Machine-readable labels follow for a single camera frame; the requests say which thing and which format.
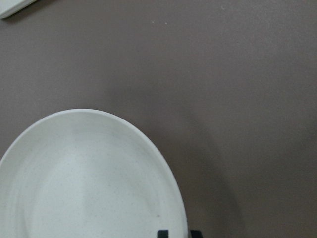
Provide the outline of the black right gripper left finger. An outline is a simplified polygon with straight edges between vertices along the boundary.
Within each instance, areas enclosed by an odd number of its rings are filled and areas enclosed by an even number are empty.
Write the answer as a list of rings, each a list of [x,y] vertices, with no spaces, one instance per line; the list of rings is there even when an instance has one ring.
[[[157,232],[157,238],[168,238],[168,230],[159,230]]]

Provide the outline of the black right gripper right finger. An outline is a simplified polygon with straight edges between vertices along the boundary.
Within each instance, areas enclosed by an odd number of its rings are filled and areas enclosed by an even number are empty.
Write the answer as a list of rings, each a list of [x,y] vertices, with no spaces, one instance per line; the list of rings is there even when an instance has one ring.
[[[190,230],[190,237],[191,238],[203,238],[203,234],[199,230]]]

